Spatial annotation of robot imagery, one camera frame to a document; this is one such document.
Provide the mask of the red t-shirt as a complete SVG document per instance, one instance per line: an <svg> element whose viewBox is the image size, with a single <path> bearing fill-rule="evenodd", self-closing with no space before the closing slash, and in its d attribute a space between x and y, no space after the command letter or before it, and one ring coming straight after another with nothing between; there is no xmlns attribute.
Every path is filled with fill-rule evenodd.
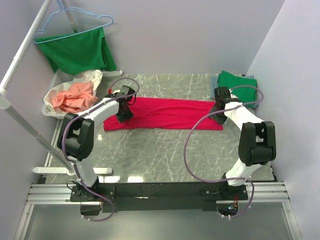
<svg viewBox="0 0 320 240"><path fill-rule="evenodd" d="M120 123L116 116L103 122L106 132L132 129L190 130L207 115L213 101L138 97L130 106L133 118Z"/></svg>

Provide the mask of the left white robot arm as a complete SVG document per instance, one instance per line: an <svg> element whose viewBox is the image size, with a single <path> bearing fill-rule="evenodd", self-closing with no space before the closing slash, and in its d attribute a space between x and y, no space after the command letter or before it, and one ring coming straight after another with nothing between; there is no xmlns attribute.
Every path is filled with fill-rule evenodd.
<svg viewBox="0 0 320 240"><path fill-rule="evenodd" d="M88 159L94 147L95 128L110 117L119 123L133 118L130 101L137 95L133 88L123 85L120 90L108 93L98 104L79 113L67 113L62 121L57 146L71 163L77 182L84 186L82 195L88 201L100 195L99 179Z"/></svg>

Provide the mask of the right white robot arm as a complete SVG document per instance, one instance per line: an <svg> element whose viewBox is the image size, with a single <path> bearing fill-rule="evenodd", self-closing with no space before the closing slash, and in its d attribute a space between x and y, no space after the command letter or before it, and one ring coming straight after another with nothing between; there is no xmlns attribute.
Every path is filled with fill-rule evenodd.
<svg viewBox="0 0 320 240"><path fill-rule="evenodd" d="M226 86L214 89L215 103L210 116L223 125L231 120L240 130L238 160L225 174L227 182L219 187L222 198L230 200L237 194L237 187L260 167L273 161L277 155L276 129L271 121L264 121L250 112Z"/></svg>

